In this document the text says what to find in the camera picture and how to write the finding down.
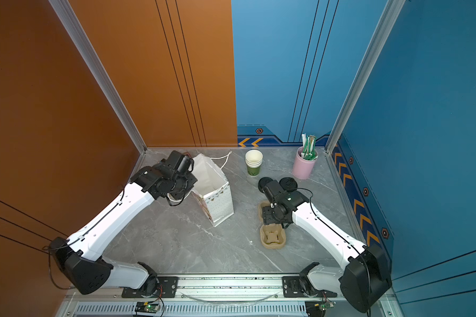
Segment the cartoon animal paper gift bag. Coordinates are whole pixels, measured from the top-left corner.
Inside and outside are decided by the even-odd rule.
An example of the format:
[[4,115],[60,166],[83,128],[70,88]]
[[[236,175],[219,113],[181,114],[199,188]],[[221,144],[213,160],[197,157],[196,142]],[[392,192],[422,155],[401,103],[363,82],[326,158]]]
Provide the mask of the cartoon animal paper gift bag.
[[218,158],[199,154],[194,158],[193,174],[197,182],[192,193],[214,227],[234,214],[230,183],[223,172],[230,154],[231,151]]

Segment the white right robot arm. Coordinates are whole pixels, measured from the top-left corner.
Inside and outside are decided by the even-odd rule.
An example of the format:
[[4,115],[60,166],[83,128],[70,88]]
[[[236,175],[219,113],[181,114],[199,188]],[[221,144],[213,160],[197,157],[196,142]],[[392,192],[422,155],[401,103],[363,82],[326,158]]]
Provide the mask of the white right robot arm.
[[391,288],[391,268],[378,245],[367,246],[326,218],[293,178],[259,180],[267,201],[259,205],[263,221],[260,241],[265,248],[280,249],[287,242],[286,229],[295,225],[309,233],[338,263],[327,268],[319,262],[305,267],[297,277],[283,279],[285,297],[319,297],[309,310],[324,312],[331,297],[342,295],[358,312],[370,314],[372,306]]

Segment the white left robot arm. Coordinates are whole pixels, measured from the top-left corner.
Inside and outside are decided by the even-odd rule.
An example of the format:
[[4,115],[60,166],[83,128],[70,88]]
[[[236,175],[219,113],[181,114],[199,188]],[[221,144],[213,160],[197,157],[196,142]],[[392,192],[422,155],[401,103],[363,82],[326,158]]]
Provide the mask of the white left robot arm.
[[139,297],[157,296],[161,284],[151,267],[143,262],[111,260],[103,252],[153,202],[164,198],[171,207],[181,204],[197,181],[193,170],[193,158],[178,151],[172,151],[156,165],[144,166],[94,219],[68,238],[52,240],[46,247],[48,261],[55,262],[82,295],[101,288],[123,288]]

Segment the black plastic cup lid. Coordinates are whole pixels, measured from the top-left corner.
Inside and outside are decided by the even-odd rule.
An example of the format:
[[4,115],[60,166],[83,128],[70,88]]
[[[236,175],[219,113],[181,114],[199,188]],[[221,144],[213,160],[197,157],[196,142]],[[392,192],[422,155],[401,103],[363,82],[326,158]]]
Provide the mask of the black plastic cup lid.
[[293,192],[298,189],[298,184],[294,178],[284,177],[279,181],[280,186],[288,192]]

